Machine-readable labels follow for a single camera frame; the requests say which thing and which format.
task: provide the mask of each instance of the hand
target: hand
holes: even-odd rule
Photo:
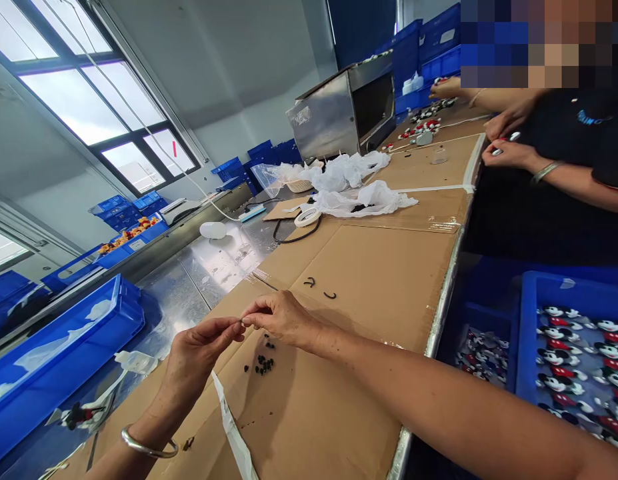
[[[497,157],[493,156],[495,149],[502,150]],[[504,139],[494,141],[482,153],[482,160],[487,167],[513,167],[528,170],[540,158],[533,147]]]
[[[516,105],[504,110],[498,116],[484,124],[489,140],[507,136],[526,122],[535,106],[535,97],[526,98]]]
[[[323,328],[290,291],[258,297],[242,312],[242,323],[256,330],[264,328],[280,341],[302,349],[310,347]]]
[[[460,77],[451,77],[431,87],[429,98],[453,98],[460,95]]]
[[[244,340],[245,331],[239,318],[221,317],[178,333],[171,346],[157,403],[175,406],[194,403],[202,394],[217,358],[231,342]]]

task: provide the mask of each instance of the white wall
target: white wall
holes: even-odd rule
[[[426,23],[458,2],[460,0],[403,0],[404,26],[416,19]]]
[[[325,2],[108,0],[105,7],[216,165],[246,162],[248,149],[292,138],[286,110],[337,70]]]
[[[87,209],[120,192],[1,65],[0,88],[12,92],[0,98],[0,197],[79,250],[110,240],[114,230]]]

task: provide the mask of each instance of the white container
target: white container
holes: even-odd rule
[[[402,86],[402,95],[408,95],[413,91],[413,83],[411,79],[404,80],[404,85]]]
[[[200,235],[211,239],[224,238],[227,234],[227,226],[222,222],[204,222],[200,225]]]
[[[150,374],[157,367],[158,359],[146,353],[122,350],[114,354],[115,361],[122,364],[124,370],[139,373],[140,375]]]
[[[411,88],[413,91],[420,90],[420,88],[424,87],[424,77],[420,77],[417,72],[413,76],[413,81],[411,82]]]

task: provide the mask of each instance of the black wire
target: black wire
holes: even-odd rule
[[[273,230],[273,240],[275,240],[278,243],[293,243],[294,241],[305,239],[310,234],[315,233],[317,231],[317,228],[320,226],[320,222],[322,222],[322,215],[320,215],[317,218],[317,223],[315,224],[315,228],[313,230],[311,230],[310,232],[308,232],[307,234],[302,235],[301,237],[298,237],[298,238],[293,239],[293,240],[278,240],[277,238],[275,238],[275,234],[277,233],[278,228],[280,228],[280,223],[282,223],[282,220],[280,219],[280,220],[277,221],[277,225],[275,226],[275,230]]]
[[[268,202],[270,202],[270,201],[282,201],[282,199],[281,199],[281,198],[279,198],[279,197],[275,197],[275,198],[268,199],[268,200],[264,200],[264,201],[261,201],[261,202],[250,202],[250,203],[247,203],[247,204],[244,206],[244,211],[245,211],[245,212],[249,211],[249,210],[247,210],[247,208],[249,207],[249,205],[264,205],[265,203],[268,203]]]

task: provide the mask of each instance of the metal box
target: metal box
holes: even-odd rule
[[[296,99],[287,118],[304,160],[364,155],[395,128],[391,52],[353,64]]]

